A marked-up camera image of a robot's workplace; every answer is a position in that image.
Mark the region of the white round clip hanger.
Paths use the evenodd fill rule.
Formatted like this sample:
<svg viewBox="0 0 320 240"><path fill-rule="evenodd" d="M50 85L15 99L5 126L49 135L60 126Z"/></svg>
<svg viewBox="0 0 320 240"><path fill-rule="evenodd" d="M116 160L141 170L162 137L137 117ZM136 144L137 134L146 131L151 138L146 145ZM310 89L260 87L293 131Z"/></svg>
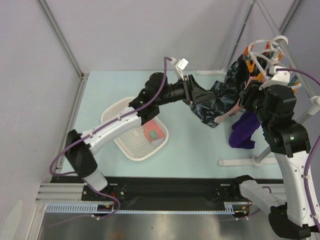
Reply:
<svg viewBox="0 0 320 240"><path fill-rule="evenodd" d="M269 68L273 66L280 66L286 68L281 63L282 57L285 56L284 50L280 47L280 41L288 43L288 38L284 35L278 35L271 40L260 39L251 42L243 52L244 60L250 73L254 69L258 69L258 74L262 74L265 78L269 74ZM294 93L301 87L301 83L296 80L288 84L288 88L292 89Z"/></svg>

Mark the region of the pink green patterned sock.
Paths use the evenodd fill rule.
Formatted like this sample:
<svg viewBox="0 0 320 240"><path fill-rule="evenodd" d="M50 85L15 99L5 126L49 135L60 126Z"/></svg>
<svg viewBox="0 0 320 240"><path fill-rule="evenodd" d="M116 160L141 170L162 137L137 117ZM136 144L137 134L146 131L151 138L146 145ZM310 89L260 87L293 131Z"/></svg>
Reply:
<svg viewBox="0 0 320 240"><path fill-rule="evenodd" d="M144 136L153 146L160 146L166 139L164 132L154 120L150 120L143 126Z"/></svg>

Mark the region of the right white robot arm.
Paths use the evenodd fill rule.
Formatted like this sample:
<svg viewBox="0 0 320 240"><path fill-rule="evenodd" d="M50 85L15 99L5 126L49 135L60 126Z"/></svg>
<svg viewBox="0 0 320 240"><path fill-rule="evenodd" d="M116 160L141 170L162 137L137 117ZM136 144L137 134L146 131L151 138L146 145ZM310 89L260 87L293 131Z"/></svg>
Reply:
<svg viewBox="0 0 320 240"><path fill-rule="evenodd" d="M263 136L281 171L286 200L260 186L253 178L230 188L231 196L251 200L267 216L274 233L291 240L309 238L320 230L320 204L310 170L313 152L305 127L293 120L296 97L291 88L274 84L262 88L253 80L240 93L239 104L256 113Z"/></svg>

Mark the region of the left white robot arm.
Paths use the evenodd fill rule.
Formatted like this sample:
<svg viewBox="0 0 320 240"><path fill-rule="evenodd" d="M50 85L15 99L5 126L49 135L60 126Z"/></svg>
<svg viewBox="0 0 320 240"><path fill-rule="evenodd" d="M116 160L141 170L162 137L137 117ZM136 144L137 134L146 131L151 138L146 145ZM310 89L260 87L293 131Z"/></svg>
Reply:
<svg viewBox="0 0 320 240"><path fill-rule="evenodd" d="M77 176L93 188L92 194L105 200L110 195L110 187L94 156L108 141L143 126L160 113L162 105L177 101L197 105L214 98L214 94L202 88L191 74L176 83L168 83L165 73L153 73L138 96L120 114L86 132L71 130L67 134L64 156Z"/></svg>

